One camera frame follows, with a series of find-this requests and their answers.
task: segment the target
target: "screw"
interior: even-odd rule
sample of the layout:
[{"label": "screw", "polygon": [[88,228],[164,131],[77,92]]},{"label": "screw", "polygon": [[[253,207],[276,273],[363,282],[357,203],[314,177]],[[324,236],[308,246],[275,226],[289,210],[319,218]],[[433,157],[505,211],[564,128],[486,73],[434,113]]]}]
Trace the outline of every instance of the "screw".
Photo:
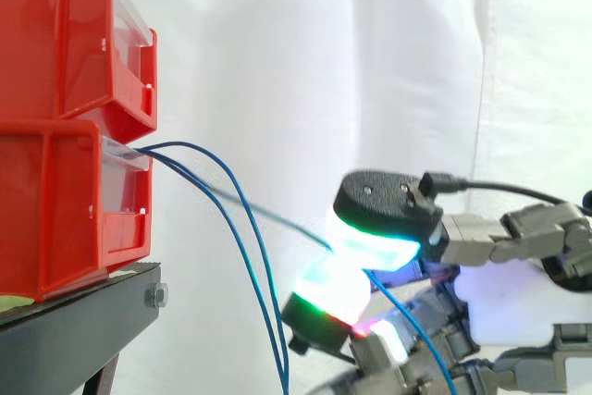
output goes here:
[{"label": "screw", "polygon": [[153,284],[146,296],[150,307],[154,309],[165,307],[168,301],[168,285],[161,282]]}]

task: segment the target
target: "transparent drawer front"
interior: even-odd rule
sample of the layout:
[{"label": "transparent drawer front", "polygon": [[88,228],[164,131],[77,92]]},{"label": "transparent drawer front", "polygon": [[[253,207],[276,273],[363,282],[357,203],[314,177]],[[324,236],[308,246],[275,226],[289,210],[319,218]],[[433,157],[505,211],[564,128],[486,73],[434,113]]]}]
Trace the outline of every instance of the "transparent drawer front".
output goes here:
[{"label": "transparent drawer front", "polygon": [[152,46],[152,33],[130,0],[113,0],[115,47],[121,61],[138,79],[140,49]]},{"label": "transparent drawer front", "polygon": [[103,211],[144,213],[145,209],[136,208],[137,177],[149,168],[148,156],[103,137]]}]

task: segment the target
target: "yellow object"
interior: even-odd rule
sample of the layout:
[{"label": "yellow object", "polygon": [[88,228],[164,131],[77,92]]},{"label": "yellow object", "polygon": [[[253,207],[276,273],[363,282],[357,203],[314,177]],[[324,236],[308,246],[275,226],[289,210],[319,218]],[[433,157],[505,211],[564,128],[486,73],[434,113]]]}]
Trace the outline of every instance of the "yellow object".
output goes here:
[{"label": "yellow object", "polygon": [[35,300],[31,298],[24,298],[22,296],[0,296],[0,314],[6,310],[33,304],[34,302]]}]

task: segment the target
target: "cable connector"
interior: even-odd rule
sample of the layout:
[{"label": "cable connector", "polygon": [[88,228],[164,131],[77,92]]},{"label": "cable connector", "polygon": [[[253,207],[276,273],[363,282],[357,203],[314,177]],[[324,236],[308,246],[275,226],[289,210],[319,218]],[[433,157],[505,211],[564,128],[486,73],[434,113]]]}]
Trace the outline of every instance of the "cable connector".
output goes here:
[{"label": "cable connector", "polygon": [[438,193],[457,193],[467,189],[468,182],[450,173],[426,172],[419,181],[417,190],[426,198],[435,198]]}]

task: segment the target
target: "white backdrop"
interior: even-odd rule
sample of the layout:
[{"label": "white backdrop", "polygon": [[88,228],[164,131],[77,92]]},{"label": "white backdrop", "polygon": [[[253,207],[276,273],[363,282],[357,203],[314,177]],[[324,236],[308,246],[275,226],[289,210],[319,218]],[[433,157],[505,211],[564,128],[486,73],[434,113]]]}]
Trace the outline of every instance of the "white backdrop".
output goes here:
[{"label": "white backdrop", "polygon": [[[547,0],[132,1],[159,39],[159,128],[146,141],[211,149],[248,197],[321,233],[340,178],[355,167],[476,172],[572,199],[586,187],[590,163],[574,147],[592,115],[587,1],[555,0],[560,9]],[[549,158],[549,141],[553,155],[568,155],[567,170]],[[228,186],[202,158],[170,153]],[[471,204],[491,209],[479,195]],[[463,210],[466,200],[447,205]],[[256,257],[244,217],[233,214]],[[261,222],[282,303],[321,252]],[[169,303],[121,354],[113,393],[278,394],[225,222],[160,166],[150,259],[163,263]],[[314,352],[290,364],[294,394],[342,368]]]}]

